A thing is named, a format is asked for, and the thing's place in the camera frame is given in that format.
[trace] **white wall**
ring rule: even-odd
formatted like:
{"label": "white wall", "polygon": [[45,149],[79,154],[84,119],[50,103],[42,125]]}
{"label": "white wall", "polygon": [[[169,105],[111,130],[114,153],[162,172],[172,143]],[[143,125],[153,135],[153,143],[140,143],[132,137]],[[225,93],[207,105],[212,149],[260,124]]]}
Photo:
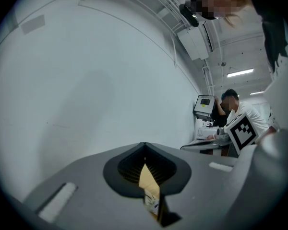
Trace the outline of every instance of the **white wall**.
{"label": "white wall", "polygon": [[264,98],[263,94],[249,96],[248,98],[240,98],[240,101],[249,102],[256,108],[265,121],[268,121],[270,115],[270,105]]}
{"label": "white wall", "polygon": [[255,95],[249,95],[247,97],[240,97],[239,100],[244,101],[244,102],[249,102],[251,104],[260,104],[260,103],[267,102],[263,94],[255,94]]}
{"label": "white wall", "polygon": [[79,2],[45,6],[25,20],[45,26],[0,45],[0,179],[19,200],[78,158],[194,137],[200,88],[165,27],[126,0]]}

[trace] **fluorescent light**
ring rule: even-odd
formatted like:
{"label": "fluorescent light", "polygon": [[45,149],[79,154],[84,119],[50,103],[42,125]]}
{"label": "fluorescent light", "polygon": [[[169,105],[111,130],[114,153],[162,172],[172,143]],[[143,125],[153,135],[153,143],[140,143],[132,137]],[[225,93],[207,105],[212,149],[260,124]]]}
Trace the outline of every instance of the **fluorescent light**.
{"label": "fluorescent light", "polygon": [[250,93],[250,95],[252,95],[252,94],[261,94],[261,93],[263,93],[264,91],[260,91],[260,92],[255,92],[255,93]]}
{"label": "fluorescent light", "polygon": [[229,73],[227,74],[227,77],[230,78],[230,77],[234,77],[234,76],[238,76],[238,75],[242,75],[242,74],[246,74],[246,73],[251,73],[253,72],[254,69],[248,69],[248,70],[244,70],[244,71],[237,71],[237,72],[234,72],[234,73]]}

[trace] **small screen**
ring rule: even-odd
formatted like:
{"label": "small screen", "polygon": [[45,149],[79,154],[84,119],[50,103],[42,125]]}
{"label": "small screen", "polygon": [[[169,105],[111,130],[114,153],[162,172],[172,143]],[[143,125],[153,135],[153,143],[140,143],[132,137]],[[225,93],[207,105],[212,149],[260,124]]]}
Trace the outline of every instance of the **small screen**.
{"label": "small screen", "polygon": [[201,105],[209,105],[210,104],[210,99],[202,99],[201,100]]}

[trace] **man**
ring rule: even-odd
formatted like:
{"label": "man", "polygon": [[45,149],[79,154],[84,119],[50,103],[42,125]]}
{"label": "man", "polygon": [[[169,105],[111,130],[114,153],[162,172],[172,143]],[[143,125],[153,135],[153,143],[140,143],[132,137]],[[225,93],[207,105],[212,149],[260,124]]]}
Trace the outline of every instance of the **man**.
{"label": "man", "polygon": [[[229,18],[245,6],[255,8],[262,18],[265,37],[265,50],[269,62],[269,70],[274,81],[288,67],[288,0],[190,0],[186,2],[192,12],[207,20],[224,18],[232,25]],[[268,120],[270,126],[266,132],[256,140],[261,141],[268,134],[275,133],[279,128],[276,117],[271,110]]]}
{"label": "man", "polygon": [[215,96],[215,100],[216,100],[216,106],[213,109],[213,112],[211,114],[211,117],[214,119],[213,122],[213,127],[224,127],[226,125],[227,122],[227,118],[230,114],[230,111],[228,110],[223,110],[223,104],[220,103],[220,100],[217,96]]}
{"label": "man", "polygon": [[[227,118],[227,124],[235,119],[238,115],[246,113],[253,123],[258,135],[264,133],[269,126],[265,120],[261,117],[259,112],[248,102],[239,102],[239,97],[236,91],[228,89],[222,96],[222,105],[225,110],[230,110],[230,114]],[[210,135],[206,140],[215,139],[216,135]]]}

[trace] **black hair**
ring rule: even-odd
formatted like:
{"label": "black hair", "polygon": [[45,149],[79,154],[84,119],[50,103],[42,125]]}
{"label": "black hair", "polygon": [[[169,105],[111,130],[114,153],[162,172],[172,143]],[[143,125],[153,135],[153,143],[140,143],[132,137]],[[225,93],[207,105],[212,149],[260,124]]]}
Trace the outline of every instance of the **black hair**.
{"label": "black hair", "polygon": [[212,12],[208,11],[207,7],[203,7],[202,0],[191,0],[190,4],[190,10],[193,13],[201,12],[201,16],[207,20],[214,20],[215,17]]}
{"label": "black hair", "polygon": [[226,90],[225,93],[222,95],[222,100],[224,100],[225,97],[228,97],[228,96],[233,96],[237,101],[239,100],[237,92],[234,91],[233,89]]}

